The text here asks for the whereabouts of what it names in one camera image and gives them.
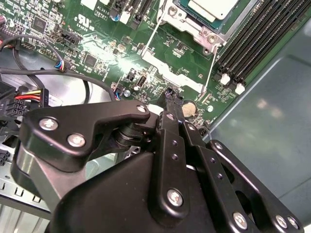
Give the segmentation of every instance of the black wire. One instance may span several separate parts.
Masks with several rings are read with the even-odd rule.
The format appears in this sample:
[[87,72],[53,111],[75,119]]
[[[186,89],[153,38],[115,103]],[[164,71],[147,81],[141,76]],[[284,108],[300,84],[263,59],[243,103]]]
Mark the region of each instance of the black wire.
[[[13,48],[13,58],[16,62],[16,64],[18,65],[18,67],[22,70],[27,70],[27,68],[23,65],[23,63],[20,60],[19,57],[19,51],[16,50],[15,48]],[[39,88],[39,89],[43,89],[45,88],[44,84],[42,83],[42,81],[35,75],[28,75],[28,77],[31,79],[31,81],[34,82],[34,84]]]
[[86,98],[84,100],[84,104],[87,104],[87,103],[89,103],[89,99],[91,97],[91,92],[89,90],[88,82],[83,80],[83,84],[84,84],[84,87],[86,89]]
[[104,89],[106,92],[108,92],[111,101],[116,101],[115,94],[111,90],[111,88],[105,84],[102,81],[99,81],[97,79],[93,79],[88,76],[84,76],[81,74],[77,74],[74,72],[65,72],[62,73],[59,70],[17,70],[17,69],[6,69],[6,68],[0,68],[0,74],[14,74],[14,75],[62,75],[62,76],[68,76],[68,77],[74,77],[77,79],[82,79],[84,81],[93,83],[102,89]]
[[17,39],[22,39],[22,38],[31,38],[31,39],[35,39],[37,41],[40,41],[41,43],[45,44],[47,47],[49,47],[54,53],[55,55],[57,56],[57,58],[60,60],[60,61],[63,61],[64,59],[62,58],[61,55],[59,55],[59,53],[57,52],[57,50],[52,46],[50,45],[47,41],[37,37],[37,36],[34,36],[34,35],[14,35],[10,38],[7,38],[5,40],[2,41],[2,43],[0,44],[0,51],[2,51],[2,49],[4,48],[4,46],[6,46],[7,44],[9,44],[10,42],[12,41],[15,41]]

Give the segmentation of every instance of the green circuit board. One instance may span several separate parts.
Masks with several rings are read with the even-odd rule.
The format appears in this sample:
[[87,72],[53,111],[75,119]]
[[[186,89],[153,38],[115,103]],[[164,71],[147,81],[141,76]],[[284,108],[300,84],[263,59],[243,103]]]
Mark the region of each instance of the green circuit board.
[[[249,0],[241,0],[236,9],[242,11],[247,2]],[[32,34],[49,41],[64,56],[64,60],[72,65],[72,70],[102,80],[112,88],[121,83],[124,91],[131,92],[129,97],[121,96],[122,100],[138,99],[144,103],[155,104],[160,95],[172,86],[159,75],[154,66],[141,58],[144,45],[156,27],[159,0],[152,2],[147,16],[137,30],[111,19],[109,12],[112,3],[113,0],[105,5],[98,0],[92,10],[81,4],[80,0],[65,0],[58,4],[51,0],[3,0],[0,2],[0,15],[5,15],[10,30],[20,34]],[[310,11],[305,15],[247,77],[247,84],[306,22],[311,16]],[[224,30],[228,30],[235,20],[236,16],[233,20],[228,19]],[[80,44],[73,48],[58,42],[53,33],[56,25],[80,36]],[[55,55],[43,44],[25,39],[23,45],[56,61]],[[197,83],[206,83],[213,54],[204,55],[203,47],[187,32],[180,32],[168,23],[161,25],[149,49],[154,57],[167,63],[174,74],[184,74]],[[133,81],[126,79],[131,69],[137,71],[137,78],[141,75],[148,76],[147,82],[139,91],[133,89],[137,78]],[[210,125],[238,96],[234,90],[214,79],[210,79],[207,92],[203,95],[187,86],[176,90],[185,100],[196,102],[198,111],[195,117],[190,119],[195,125]]]

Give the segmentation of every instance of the integrated circuit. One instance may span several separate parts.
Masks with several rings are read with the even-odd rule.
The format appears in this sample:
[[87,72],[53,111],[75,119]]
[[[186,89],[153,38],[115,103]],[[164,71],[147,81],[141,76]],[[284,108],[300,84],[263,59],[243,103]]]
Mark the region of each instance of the integrated circuit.
[[39,33],[44,33],[47,27],[46,21],[40,19],[39,17],[35,16],[33,22],[33,29],[35,29]]
[[86,58],[84,60],[84,63],[91,68],[94,68],[94,66],[96,65],[97,62],[97,58],[93,57],[91,54],[86,55]]

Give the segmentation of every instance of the ram slot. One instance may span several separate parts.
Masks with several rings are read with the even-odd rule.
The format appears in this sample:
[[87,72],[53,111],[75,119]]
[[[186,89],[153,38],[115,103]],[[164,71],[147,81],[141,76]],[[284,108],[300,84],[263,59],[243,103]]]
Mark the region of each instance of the ram slot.
[[230,42],[225,51],[222,53],[221,58],[219,59],[220,64],[226,62],[232,53],[236,51],[237,45],[240,44],[241,41],[244,41],[244,38],[253,30],[253,25],[258,24],[262,16],[265,15],[271,7],[270,4],[272,2],[275,2],[275,0],[261,1],[260,5],[258,5],[258,10],[249,18],[249,20],[245,23],[232,42]]
[[132,21],[132,29],[136,30],[140,26],[152,2],[153,0],[142,0],[138,13],[134,16]]
[[117,15],[122,14],[127,4],[127,1],[128,0],[116,0],[110,9],[110,12],[109,12],[110,16],[115,18]]
[[277,43],[283,38],[283,36],[295,25],[297,20],[301,19],[305,12],[311,7],[311,1],[305,1],[300,9],[297,11],[296,16],[294,16],[288,25],[282,27],[279,32],[279,36],[274,37],[274,39],[270,42],[269,45],[265,46],[265,48],[261,51],[260,55],[256,57],[255,60],[251,61],[252,65],[247,65],[240,75],[244,78],[247,78],[248,75],[253,71],[254,67],[258,66],[259,63],[263,60],[263,58],[271,51],[271,49],[277,45]]
[[229,67],[231,70],[233,66],[238,63],[238,61],[243,59],[243,57],[245,56],[245,50],[249,48],[249,44],[252,43],[253,41],[255,41],[254,43],[256,43],[257,41],[260,41],[260,39],[262,39],[261,37],[262,32],[267,31],[271,27],[271,25],[273,25],[273,21],[275,20],[275,18],[280,15],[281,12],[280,9],[284,2],[286,2],[286,0],[278,1],[270,8],[270,11],[260,21],[259,25],[257,25],[257,27],[245,39],[246,42],[241,44],[237,48],[235,54],[232,55],[234,59],[231,59],[231,61],[229,60],[228,62],[225,63],[226,67]]
[[231,72],[237,74],[237,70],[245,65],[245,62],[247,62],[247,60],[252,57],[252,55],[260,49],[260,47],[262,47],[262,44],[267,40],[270,40],[272,34],[278,31],[281,24],[288,20],[286,18],[288,14],[291,14],[291,12],[297,8],[297,2],[297,0],[289,0],[285,5],[283,5],[281,10],[277,8],[277,14],[273,17],[273,19],[270,19],[270,23],[268,23],[263,30],[258,31],[256,37],[250,41],[247,47],[242,48],[242,56],[235,59],[234,64],[228,65]]

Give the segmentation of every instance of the bolt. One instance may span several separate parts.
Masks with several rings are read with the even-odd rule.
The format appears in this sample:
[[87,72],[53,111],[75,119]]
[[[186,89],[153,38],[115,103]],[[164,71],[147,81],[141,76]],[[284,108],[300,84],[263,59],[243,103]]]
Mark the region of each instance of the bolt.
[[58,123],[56,120],[45,118],[40,120],[39,125],[42,129],[48,130],[48,131],[53,131],[58,128]]
[[191,129],[191,130],[195,130],[195,128],[194,128],[194,126],[193,125],[188,125],[188,127],[189,127],[189,129]]
[[233,218],[238,227],[240,227],[243,230],[247,229],[247,222],[242,214],[240,214],[239,212],[234,212]]
[[220,145],[218,142],[215,142],[215,146],[217,147],[217,149],[222,150],[223,147],[222,145]]
[[166,116],[170,120],[175,120],[174,116],[172,114],[170,114],[170,113],[167,113]]
[[212,105],[208,106],[206,109],[209,113],[211,113],[214,110],[214,107]]
[[286,224],[286,222],[285,222],[285,220],[283,219],[283,217],[282,216],[280,216],[280,215],[277,215],[276,216],[276,220],[277,220],[277,222],[280,224],[280,226],[282,227],[282,228],[287,228],[287,224]]
[[142,113],[145,113],[145,112],[146,112],[146,109],[144,108],[144,106],[138,105],[138,106],[137,106],[137,109],[138,109],[138,111],[140,111],[140,112],[142,112]]
[[131,92],[129,90],[124,91],[123,95],[125,97],[130,97],[131,96]]
[[170,8],[169,8],[169,15],[170,16],[175,16],[176,14],[177,14],[177,7],[175,7],[175,6],[171,6]]
[[67,139],[68,143],[72,147],[82,147],[86,144],[86,140],[79,134],[72,134]]
[[210,34],[210,35],[207,37],[208,42],[211,43],[211,44],[214,44],[214,43],[216,42],[216,39],[217,39],[217,37],[216,37],[215,34]]
[[173,206],[179,207],[183,204],[183,198],[181,194],[174,189],[170,189],[167,192],[167,198]]
[[287,219],[292,224],[293,227],[295,227],[297,230],[299,229],[298,224],[292,217],[287,217]]

